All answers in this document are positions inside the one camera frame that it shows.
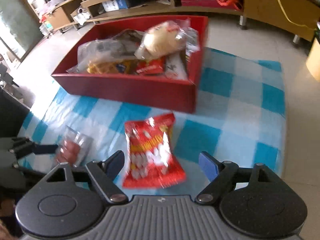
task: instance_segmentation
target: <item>screw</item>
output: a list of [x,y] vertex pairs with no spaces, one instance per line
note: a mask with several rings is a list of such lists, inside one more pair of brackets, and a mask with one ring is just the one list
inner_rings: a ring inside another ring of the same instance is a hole
[[122,202],[127,199],[127,196],[124,194],[114,194],[110,197],[112,202]]
[[213,200],[213,196],[210,195],[210,194],[201,194],[199,197],[198,197],[198,200],[200,202],[210,202]]

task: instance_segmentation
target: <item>ribbed surface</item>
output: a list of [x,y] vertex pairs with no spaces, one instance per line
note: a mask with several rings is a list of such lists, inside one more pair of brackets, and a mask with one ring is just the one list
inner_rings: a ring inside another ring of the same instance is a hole
[[135,196],[129,204],[112,206],[95,228],[73,239],[253,240],[227,226],[214,208],[200,206],[189,196]]

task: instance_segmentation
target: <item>blue and white tablecloth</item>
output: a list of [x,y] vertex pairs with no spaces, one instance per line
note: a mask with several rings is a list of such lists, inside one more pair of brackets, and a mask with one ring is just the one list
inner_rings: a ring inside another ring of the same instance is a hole
[[[117,150],[127,153],[124,123],[142,120],[168,110],[98,98],[69,95],[55,81],[43,98],[37,98],[20,136],[41,144],[61,140],[66,125],[93,137],[85,164],[105,160]],[[195,197],[209,181],[198,166],[198,155],[207,151],[219,161],[240,167],[261,162],[282,170],[286,132],[282,70],[279,62],[251,61],[206,48],[203,74],[194,114],[175,112],[172,146],[187,181],[158,190],[124,190],[134,194],[190,194]],[[20,163],[48,172],[53,156],[29,155]],[[122,175],[116,179],[121,188]]]

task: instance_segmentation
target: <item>yellow cord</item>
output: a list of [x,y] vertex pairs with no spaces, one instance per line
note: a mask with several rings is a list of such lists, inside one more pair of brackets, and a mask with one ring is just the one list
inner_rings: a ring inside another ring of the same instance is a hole
[[292,23],[292,24],[294,24],[294,25],[297,25],[297,26],[299,26],[299,27],[305,27],[305,28],[308,28],[308,29],[310,29],[310,30],[316,30],[316,29],[314,29],[314,28],[310,28],[310,27],[308,27],[307,25],[305,25],[305,24],[297,24],[297,23],[294,23],[293,21],[291,21],[289,18],[288,18],[288,16],[287,16],[287,14],[285,13],[285,11],[284,11],[284,8],[283,8],[283,6],[282,6],[282,4],[281,4],[281,1],[280,0],[278,0],[278,3],[279,3],[279,5],[280,5],[280,8],[281,8],[281,10],[282,10],[282,12],[283,12],[283,14],[284,14],[284,16],[286,17],[286,19],[290,22],[290,23]]

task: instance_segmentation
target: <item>floor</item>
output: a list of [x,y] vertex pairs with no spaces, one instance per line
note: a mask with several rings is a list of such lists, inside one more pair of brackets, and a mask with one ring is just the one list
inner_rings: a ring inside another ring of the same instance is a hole
[[[248,30],[237,27],[238,17],[210,19],[207,46],[247,59],[275,60],[282,64],[286,92],[287,141],[282,178],[308,206],[301,236],[320,234],[320,83],[305,66],[307,55],[292,45],[293,35],[267,24],[248,20]],[[50,74],[63,56],[93,25],[55,34],[37,46],[12,76],[23,89],[27,105],[45,92]]]

